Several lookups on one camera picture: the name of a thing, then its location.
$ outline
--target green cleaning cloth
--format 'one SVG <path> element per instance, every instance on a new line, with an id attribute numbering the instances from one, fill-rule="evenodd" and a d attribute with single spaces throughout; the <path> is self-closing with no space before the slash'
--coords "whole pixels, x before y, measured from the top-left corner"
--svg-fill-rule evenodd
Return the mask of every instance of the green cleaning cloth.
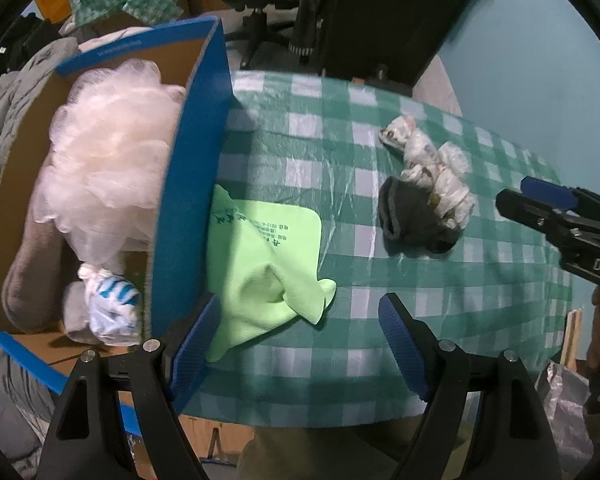
<path id="1" fill-rule="evenodd" d="M 296 316 L 320 321 L 336 291 L 334 281 L 316 278 L 321 229 L 311 209 L 232 200 L 216 186 L 206 279 L 220 298 L 222 318 L 206 354 L 209 362 Z"/>

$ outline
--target blue cardboard box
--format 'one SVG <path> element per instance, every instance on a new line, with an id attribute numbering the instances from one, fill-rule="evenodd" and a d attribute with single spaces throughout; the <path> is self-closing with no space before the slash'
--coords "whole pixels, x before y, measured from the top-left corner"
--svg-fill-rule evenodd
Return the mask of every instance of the blue cardboard box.
<path id="1" fill-rule="evenodd" d="M 215 17 L 161 25 L 80 54 L 56 68 L 18 127 L 0 178 L 0 291 L 22 241 L 29 199 L 50 148 L 48 128 L 54 112 L 66 102 L 80 74 L 117 67 L 131 58 L 156 62 L 163 83 L 187 88 L 164 179 L 154 246 L 135 261 L 146 276 L 144 335 L 160 337 L 174 321 L 186 317 L 203 288 L 208 210 L 233 98 L 224 33 Z M 69 341 L 61 327 L 40 334 L 18 333 L 4 315 L 1 300 L 0 346 L 58 394 L 75 360 L 88 348 Z M 101 353 L 124 351 L 110 348 Z M 123 406 L 123 417 L 126 428 L 138 433 L 130 407 Z"/>

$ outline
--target crumpled white plastic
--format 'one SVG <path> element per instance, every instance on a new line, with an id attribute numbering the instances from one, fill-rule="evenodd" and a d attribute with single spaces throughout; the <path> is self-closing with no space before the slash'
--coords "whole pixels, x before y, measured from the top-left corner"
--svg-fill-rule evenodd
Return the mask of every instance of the crumpled white plastic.
<path id="1" fill-rule="evenodd" d="M 452 142 L 436 149 L 413 116 L 395 118 L 378 137 L 383 144 L 404 152 L 401 179 L 430 191 L 430 202 L 443 222 L 451 229 L 464 229 L 476 203 L 462 182 L 470 168 L 465 153 Z"/>
<path id="2" fill-rule="evenodd" d="M 78 277 L 84 281 L 84 301 L 89 328 L 109 346 L 131 346 L 141 340 L 141 296 L 131 282 L 107 269 L 82 264 Z"/>
<path id="3" fill-rule="evenodd" d="M 34 220 L 53 220 L 90 264 L 147 250 L 184 95 L 141 59 L 81 75 L 50 126 Z"/>

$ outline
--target gray sock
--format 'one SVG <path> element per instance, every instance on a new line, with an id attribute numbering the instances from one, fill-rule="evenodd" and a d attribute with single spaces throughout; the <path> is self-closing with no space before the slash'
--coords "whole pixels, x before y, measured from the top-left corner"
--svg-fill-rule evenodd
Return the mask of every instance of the gray sock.
<path id="1" fill-rule="evenodd" d="M 55 224 L 36 223 L 29 208 L 20 249 L 2 284 L 4 313 L 18 330 L 42 332 L 60 321 L 63 244 Z"/>
<path id="2" fill-rule="evenodd" d="M 87 345 L 100 343 L 89 329 L 89 308 L 84 301 L 84 282 L 69 283 L 64 290 L 62 322 L 64 333 L 71 341 Z"/>

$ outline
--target metal screw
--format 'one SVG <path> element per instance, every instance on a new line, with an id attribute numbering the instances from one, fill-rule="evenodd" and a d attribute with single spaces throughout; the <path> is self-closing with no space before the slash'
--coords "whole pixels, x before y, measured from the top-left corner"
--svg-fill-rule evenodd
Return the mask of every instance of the metal screw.
<path id="1" fill-rule="evenodd" d="M 453 352 L 456 349 L 456 343 L 449 341 L 449 339 L 441 339 L 438 346 L 444 352 Z"/>
<path id="2" fill-rule="evenodd" d="M 518 360 L 518 354 L 516 354 L 513 350 L 505 350 L 502 355 L 510 363 L 515 363 Z"/>
<path id="3" fill-rule="evenodd" d="M 80 361 L 83 363 L 88 363 L 89 361 L 93 361 L 93 358 L 96 357 L 96 352 L 93 350 L 85 350 L 82 352 L 80 356 Z"/>
<path id="4" fill-rule="evenodd" d="M 142 345 L 142 348 L 146 352 L 155 352 L 158 348 L 160 348 L 160 341 L 157 339 L 147 339 Z"/>

